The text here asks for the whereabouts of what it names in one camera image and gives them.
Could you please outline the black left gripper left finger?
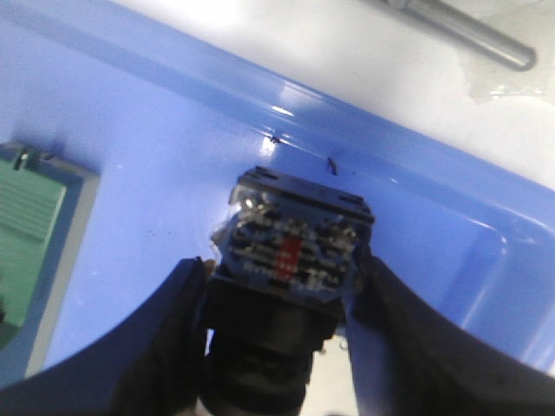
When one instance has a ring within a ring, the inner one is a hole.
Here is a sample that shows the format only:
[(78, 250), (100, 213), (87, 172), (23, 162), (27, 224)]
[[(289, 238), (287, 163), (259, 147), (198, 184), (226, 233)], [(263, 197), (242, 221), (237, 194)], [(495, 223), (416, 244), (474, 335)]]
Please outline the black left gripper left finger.
[(3, 415), (192, 415), (206, 332), (206, 267), (178, 262), (130, 316), (93, 344), (1, 391)]

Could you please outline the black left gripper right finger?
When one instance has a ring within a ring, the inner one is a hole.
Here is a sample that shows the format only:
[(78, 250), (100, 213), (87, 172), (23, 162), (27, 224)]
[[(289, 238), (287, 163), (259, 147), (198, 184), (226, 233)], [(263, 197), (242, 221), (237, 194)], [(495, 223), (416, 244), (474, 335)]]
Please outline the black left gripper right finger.
[(554, 379), (426, 304), (369, 249), (346, 332), (361, 415), (552, 415)]

